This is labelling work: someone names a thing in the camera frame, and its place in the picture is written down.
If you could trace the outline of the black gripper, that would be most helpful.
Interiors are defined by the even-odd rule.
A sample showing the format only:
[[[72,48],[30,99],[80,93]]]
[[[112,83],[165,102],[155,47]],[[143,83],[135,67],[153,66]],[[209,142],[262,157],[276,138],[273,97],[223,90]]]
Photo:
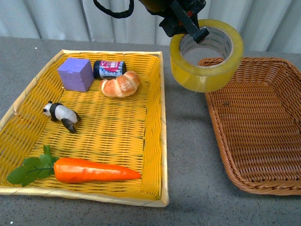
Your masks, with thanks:
[[[145,8],[154,15],[162,14],[168,8],[173,15],[164,17],[159,26],[168,37],[189,34],[196,43],[201,43],[208,35],[206,27],[199,27],[198,12],[205,6],[205,0],[140,0]]]

